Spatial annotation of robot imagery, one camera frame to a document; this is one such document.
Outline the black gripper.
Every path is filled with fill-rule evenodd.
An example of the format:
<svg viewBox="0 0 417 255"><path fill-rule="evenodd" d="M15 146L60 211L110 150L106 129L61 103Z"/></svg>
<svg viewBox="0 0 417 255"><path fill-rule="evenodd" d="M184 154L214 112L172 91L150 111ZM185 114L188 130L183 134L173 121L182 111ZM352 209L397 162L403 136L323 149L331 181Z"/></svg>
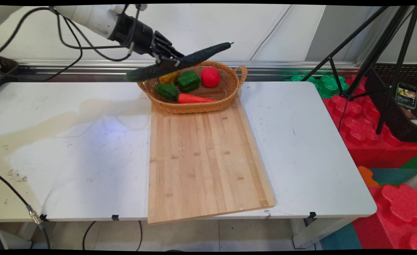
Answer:
<svg viewBox="0 0 417 255"><path fill-rule="evenodd" d="M155 63L160 69L179 66L179 60L185 55L177 51L172 43L159 31L155 31L139 20L140 14L129 16L125 13L111 15L108 23L110 34L108 39L118 42L125 48L139 54L149 54L155 57Z"/></svg>

